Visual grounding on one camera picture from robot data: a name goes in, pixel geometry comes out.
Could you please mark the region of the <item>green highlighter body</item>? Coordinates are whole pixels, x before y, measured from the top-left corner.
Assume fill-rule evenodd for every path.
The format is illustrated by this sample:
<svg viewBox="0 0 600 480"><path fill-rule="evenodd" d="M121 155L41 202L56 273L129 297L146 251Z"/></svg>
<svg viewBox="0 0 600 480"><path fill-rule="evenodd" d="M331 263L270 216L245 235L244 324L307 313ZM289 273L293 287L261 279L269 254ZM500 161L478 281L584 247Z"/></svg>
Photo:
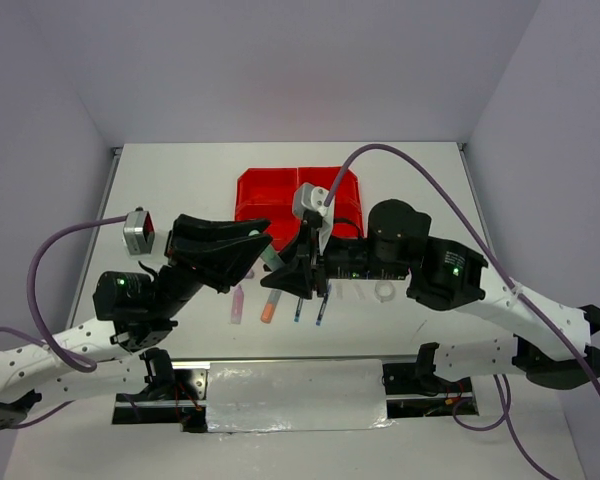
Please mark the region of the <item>green highlighter body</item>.
<svg viewBox="0 0 600 480"><path fill-rule="evenodd" d="M271 245L271 238L258 230L249 232L249 245L254 247L264 264L271 270L276 271L284 266L284 262L278 252Z"/></svg>

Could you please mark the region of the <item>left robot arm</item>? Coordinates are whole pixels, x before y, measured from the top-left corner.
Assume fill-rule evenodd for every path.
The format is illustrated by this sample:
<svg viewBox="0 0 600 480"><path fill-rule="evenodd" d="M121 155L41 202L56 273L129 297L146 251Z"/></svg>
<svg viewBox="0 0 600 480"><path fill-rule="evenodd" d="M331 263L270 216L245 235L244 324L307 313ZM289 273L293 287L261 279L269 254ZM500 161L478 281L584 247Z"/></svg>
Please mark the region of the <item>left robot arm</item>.
<svg viewBox="0 0 600 480"><path fill-rule="evenodd" d="M36 297L42 256L64 236L119 224L137 272L106 271L93 293L93 318L53 334ZM179 382L160 348L178 323L176 314L208 287L229 292L272 242L269 220L207 221L181 214L167 232L155 229L148 211L65 228L46 240L27 275L27 302L39 330L25 345L0 350L0 431L34 425L30 414L47 414L105 393L162 399Z"/></svg>

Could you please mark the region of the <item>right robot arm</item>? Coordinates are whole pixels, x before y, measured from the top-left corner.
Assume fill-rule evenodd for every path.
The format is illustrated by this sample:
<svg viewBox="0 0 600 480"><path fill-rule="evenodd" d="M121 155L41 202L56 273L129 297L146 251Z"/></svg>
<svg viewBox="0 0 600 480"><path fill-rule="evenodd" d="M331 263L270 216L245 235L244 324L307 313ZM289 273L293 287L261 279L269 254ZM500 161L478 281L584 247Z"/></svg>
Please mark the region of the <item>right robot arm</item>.
<svg viewBox="0 0 600 480"><path fill-rule="evenodd" d="M261 284L306 300L324 297L335 279L409 282L407 298L436 312L490 322L503 337L472 343L421 345L412 377L426 391L479 375L518 374L553 390L600 378L600 309L570 308L504 280L481 253L430 235L431 218L390 199L375 205L364 238L329 239L318 248L318 215L305 213L283 249L283 266Z"/></svg>

